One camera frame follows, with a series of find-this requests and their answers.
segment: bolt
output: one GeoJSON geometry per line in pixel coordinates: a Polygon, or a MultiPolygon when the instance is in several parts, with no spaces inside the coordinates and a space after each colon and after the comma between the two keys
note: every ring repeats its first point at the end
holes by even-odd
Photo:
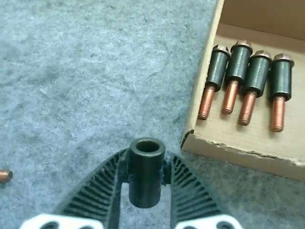
{"type": "Polygon", "coordinates": [[[206,120],[209,116],[214,94],[219,91],[223,82],[227,62],[230,53],[226,46],[216,45],[213,47],[211,62],[206,78],[205,89],[200,104],[198,119],[206,120]]]}
{"type": "Polygon", "coordinates": [[[224,78],[227,89],[221,112],[229,115],[233,112],[238,89],[243,85],[249,58],[253,52],[251,43],[246,40],[237,41],[231,48],[231,59],[224,78]]]}
{"type": "Polygon", "coordinates": [[[0,183],[8,183],[13,178],[13,172],[10,170],[0,170],[0,183]]]}
{"type": "Polygon", "coordinates": [[[294,61],[285,53],[274,57],[271,66],[269,99],[272,101],[270,130],[282,132],[285,119],[285,102],[291,99],[291,80],[294,61]]]}
{"type": "Polygon", "coordinates": [[[256,98],[261,97],[264,93],[271,61],[271,54],[263,50],[257,51],[250,58],[243,88],[245,97],[238,118],[239,125],[249,125],[256,98]]]}

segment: black cylindrical spacer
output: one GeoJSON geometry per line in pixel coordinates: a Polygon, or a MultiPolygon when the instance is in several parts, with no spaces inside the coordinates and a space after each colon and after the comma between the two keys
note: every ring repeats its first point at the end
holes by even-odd
{"type": "Polygon", "coordinates": [[[165,145],[153,138],[134,140],[128,150],[129,200],[151,208],[160,200],[165,145]]]}
{"type": "Polygon", "coordinates": [[[271,61],[271,54],[263,50],[257,51],[250,58],[243,87],[244,94],[253,91],[257,93],[257,98],[263,95],[271,61]]]}
{"type": "Polygon", "coordinates": [[[216,92],[220,90],[229,59],[230,53],[226,46],[214,46],[205,86],[214,86],[216,92]]]}
{"type": "Polygon", "coordinates": [[[278,96],[284,97],[286,101],[291,99],[292,68],[294,64],[292,57],[288,54],[281,53],[274,57],[270,74],[270,100],[278,96]]]}
{"type": "Polygon", "coordinates": [[[238,80],[239,85],[244,83],[252,52],[253,48],[248,41],[237,41],[232,46],[231,59],[224,78],[225,83],[229,83],[231,80],[238,80]]]}

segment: black plastic jaw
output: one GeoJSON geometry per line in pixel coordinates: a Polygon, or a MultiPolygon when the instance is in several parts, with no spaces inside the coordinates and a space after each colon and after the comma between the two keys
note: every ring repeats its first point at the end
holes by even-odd
{"type": "Polygon", "coordinates": [[[108,158],[80,182],[54,214],[96,219],[106,229],[117,229],[122,183],[129,183],[130,201],[140,208],[156,205],[161,185],[171,185],[172,229],[181,221],[228,213],[182,158],[170,153],[170,159],[164,160],[164,154],[163,143],[156,139],[132,142],[130,148],[108,158]],[[143,152],[133,148],[140,141],[148,146],[137,148],[143,152]]]}

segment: copper bolt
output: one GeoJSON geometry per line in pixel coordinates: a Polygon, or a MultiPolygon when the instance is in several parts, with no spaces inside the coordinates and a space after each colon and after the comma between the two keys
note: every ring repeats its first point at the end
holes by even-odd
{"type": "Polygon", "coordinates": [[[231,80],[227,86],[227,90],[224,95],[224,102],[221,108],[221,112],[224,115],[229,115],[233,112],[237,93],[238,93],[238,80],[231,80]]]}
{"type": "Polygon", "coordinates": [[[13,178],[13,172],[10,170],[0,170],[0,183],[8,183],[13,178]]]}
{"type": "Polygon", "coordinates": [[[198,119],[206,120],[208,118],[210,110],[211,110],[214,94],[215,94],[214,86],[207,86],[204,89],[201,104],[200,104],[198,119]]]}
{"type": "Polygon", "coordinates": [[[273,100],[270,126],[273,132],[282,132],[284,129],[285,101],[286,99],[282,96],[273,100]]]}
{"type": "Polygon", "coordinates": [[[238,124],[249,125],[254,110],[257,93],[249,91],[244,97],[243,106],[239,114],[238,124]]]}

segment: screw hole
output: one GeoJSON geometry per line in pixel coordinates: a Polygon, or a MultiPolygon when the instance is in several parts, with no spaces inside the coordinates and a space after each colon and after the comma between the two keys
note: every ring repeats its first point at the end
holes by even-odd
{"type": "Polygon", "coordinates": [[[137,143],[136,148],[145,153],[152,153],[157,151],[160,146],[158,143],[153,141],[141,141],[137,143]]]}
{"type": "Polygon", "coordinates": [[[59,224],[58,222],[49,222],[44,224],[40,229],[58,229],[59,228],[59,224]]]}
{"type": "Polygon", "coordinates": [[[222,221],[217,224],[217,229],[235,229],[235,227],[229,222],[222,221]]]}
{"type": "Polygon", "coordinates": [[[93,227],[88,227],[88,226],[85,226],[85,227],[82,227],[80,229],[94,229],[93,227]]]}

